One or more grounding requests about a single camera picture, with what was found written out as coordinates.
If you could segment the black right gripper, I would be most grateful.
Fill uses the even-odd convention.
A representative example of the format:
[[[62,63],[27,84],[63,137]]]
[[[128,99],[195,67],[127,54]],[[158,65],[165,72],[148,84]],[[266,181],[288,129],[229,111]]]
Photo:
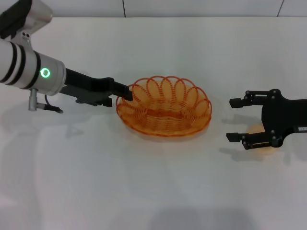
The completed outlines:
[[[241,142],[245,150],[281,147],[285,138],[293,133],[307,131],[307,100],[290,100],[281,91],[246,91],[243,99],[229,100],[232,108],[263,105],[261,120],[265,131],[259,133],[227,133],[229,142]]]

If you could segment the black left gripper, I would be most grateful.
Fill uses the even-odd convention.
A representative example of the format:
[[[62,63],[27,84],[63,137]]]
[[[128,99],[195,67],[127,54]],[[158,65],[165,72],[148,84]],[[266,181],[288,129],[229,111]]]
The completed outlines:
[[[66,79],[60,93],[76,98],[79,104],[92,106],[112,107],[109,97],[112,94],[127,101],[133,100],[129,86],[115,82],[113,78],[96,79],[70,69],[66,69]]]

